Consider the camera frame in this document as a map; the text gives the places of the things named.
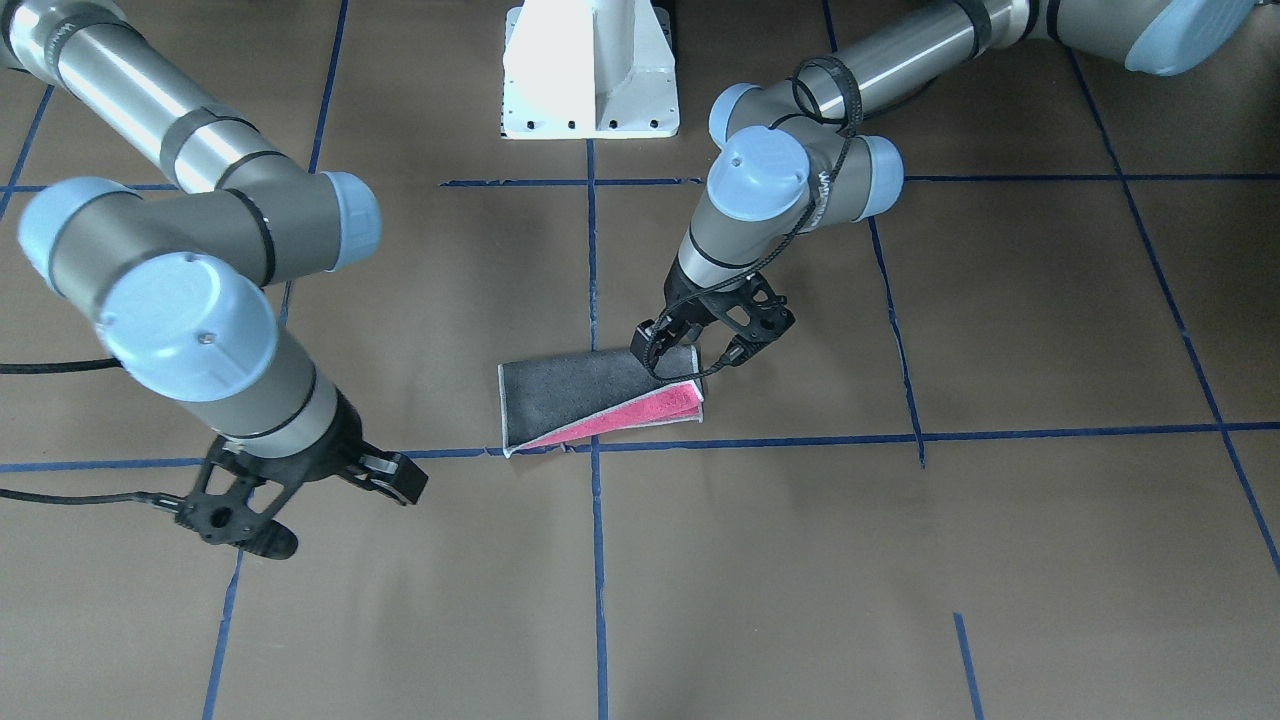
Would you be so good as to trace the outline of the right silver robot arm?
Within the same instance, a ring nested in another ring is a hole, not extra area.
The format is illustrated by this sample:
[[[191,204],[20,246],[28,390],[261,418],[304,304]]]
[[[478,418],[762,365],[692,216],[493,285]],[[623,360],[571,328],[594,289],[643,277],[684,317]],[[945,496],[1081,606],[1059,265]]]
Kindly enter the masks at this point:
[[[210,462],[284,495],[338,475],[415,503],[426,475],[364,439],[264,293],[378,250],[369,186],[306,172],[114,1],[5,1],[3,64],[65,90],[177,184],[175,197],[147,200],[104,178],[64,179],[29,200],[18,240],[128,374],[218,434]]]

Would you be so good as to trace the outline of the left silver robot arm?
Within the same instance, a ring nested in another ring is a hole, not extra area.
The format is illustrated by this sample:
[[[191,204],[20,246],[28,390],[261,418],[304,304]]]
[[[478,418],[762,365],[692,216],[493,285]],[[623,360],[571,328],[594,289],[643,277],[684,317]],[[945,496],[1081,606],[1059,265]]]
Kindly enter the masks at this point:
[[[792,240],[891,209],[900,151],[863,124],[995,47],[1044,38],[1129,70],[1178,76],[1240,28],[1251,1],[931,1],[771,87],[726,88],[708,119],[719,149],[664,284],[664,309],[631,350],[663,384],[673,348],[717,322],[732,338],[712,372],[737,366],[794,323],[762,269]]]

